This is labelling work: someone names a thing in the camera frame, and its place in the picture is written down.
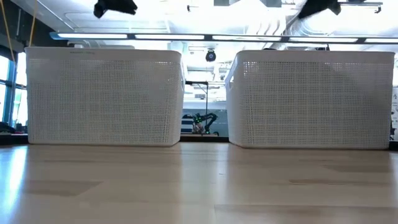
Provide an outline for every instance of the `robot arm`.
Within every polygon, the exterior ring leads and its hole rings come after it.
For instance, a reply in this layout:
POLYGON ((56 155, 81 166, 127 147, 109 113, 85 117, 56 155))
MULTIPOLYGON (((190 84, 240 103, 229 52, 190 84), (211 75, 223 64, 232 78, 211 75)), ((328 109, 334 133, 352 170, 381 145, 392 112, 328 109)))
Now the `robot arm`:
POLYGON ((199 113, 197 113, 193 117, 193 121, 198 126, 198 124, 200 124, 202 121, 206 121, 206 120, 210 119, 210 121, 205 126, 205 132, 207 134, 209 134, 210 133, 210 126, 211 126, 211 124, 213 124, 213 122, 215 120, 217 120, 217 118, 218 118, 218 116, 215 115, 214 113, 208 113, 208 114, 205 114, 205 115, 200 115, 199 113))
POLYGON ((213 122, 215 120, 217 120, 218 116, 213 114, 213 113, 208 113, 206 115, 203 115, 203 117, 204 117, 203 120, 210 119, 210 121, 205 126, 205 131, 206 131, 207 134, 209 134, 210 133, 210 126, 211 126, 211 124, 213 124, 213 122))

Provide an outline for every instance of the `white plastic basket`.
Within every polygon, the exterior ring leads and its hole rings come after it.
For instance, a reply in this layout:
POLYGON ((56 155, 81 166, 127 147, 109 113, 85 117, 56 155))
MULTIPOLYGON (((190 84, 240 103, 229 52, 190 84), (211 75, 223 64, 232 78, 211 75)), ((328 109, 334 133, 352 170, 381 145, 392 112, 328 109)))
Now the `white plastic basket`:
POLYGON ((172 146, 181 55, 168 50, 27 48, 29 142, 172 146))
POLYGON ((394 53, 247 50, 226 78, 242 147, 385 149, 394 53))

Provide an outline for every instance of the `ceiling light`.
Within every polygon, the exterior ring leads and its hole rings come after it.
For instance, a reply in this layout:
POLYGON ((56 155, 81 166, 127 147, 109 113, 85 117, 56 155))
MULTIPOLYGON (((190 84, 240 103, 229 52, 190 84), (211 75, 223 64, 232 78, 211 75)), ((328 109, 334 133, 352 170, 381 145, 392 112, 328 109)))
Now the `ceiling light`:
POLYGON ((65 39, 126 39, 127 34, 58 34, 65 39))
POLYGON ((136 39, 203 40, 204 35, 136 34, 136 39))
POLYGON ((280 37, 263 37, 255 35, 214 35, 214 40, 248 40, 248 41, 280 41, 280 37))
POLYGON ((371 43, 398 43, 398 38, 367 38, 365 42, 371 43))
POLYGON ((205 50, 207 50, 207 47, 205 47, 205 46, 202 46, 202 47, 200 47, 200 46, 189 46, 188 50, 189 51, 205 51, 205 50))
POLYGON ((328 43, 353 43, 356 42, 358 38, 349 37, 290 37, 289 42, 328 42, 328 43))
POLYGON ((286 43, 286 47, 327 47, 327 44, 312 44, 312 43, 286 43))

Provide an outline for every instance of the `ceiling duct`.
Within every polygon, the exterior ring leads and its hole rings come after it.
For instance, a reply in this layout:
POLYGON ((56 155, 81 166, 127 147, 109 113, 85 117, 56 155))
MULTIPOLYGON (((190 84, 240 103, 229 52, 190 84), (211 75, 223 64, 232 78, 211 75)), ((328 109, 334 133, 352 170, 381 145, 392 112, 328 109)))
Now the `ceiling duct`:
MULTIPOLYGON (((240 0, 214 0, 214 6, 230 6, 240 0)), ((267 7, 282 7, 282 0, 259 0, 267 7)))
POLYGON ((230 6, 239 0, 214 0, 214 6, 230 6))
POLYGON ((267 7, 282 7, 282 0, 260 0, 267 7))

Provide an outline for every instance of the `yellow cable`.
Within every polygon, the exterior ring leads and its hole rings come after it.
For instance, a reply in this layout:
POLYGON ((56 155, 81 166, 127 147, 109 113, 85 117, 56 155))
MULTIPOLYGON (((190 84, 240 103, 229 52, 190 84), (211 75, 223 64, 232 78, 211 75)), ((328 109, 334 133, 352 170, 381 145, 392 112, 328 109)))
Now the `yellow cable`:
POLYGON ((35 0, 35 7, 34 7, 34 11, 33 11, 33 21, 32 21, 32 28, 30 30, 29 47, 32 46, 33 33, 34 33, 35 22, 36 22, 36 13, 37 13, 37 0, 35 0))
POLYGON ((3 4, 2 0, 0 0, 0 5, 1 5, 2 17, 4 18, 4 25, 6 26, 6 33, 7 33, 8 45, 9 45, 9 47, 10 47, 12 61, 14 62, 14 64, 16 64, 15 56, 14 56, 14 51, 12 50, 10 32, 8 31, 8 24, 7 24, 6 12, 5 12, 4 4, 3 4))

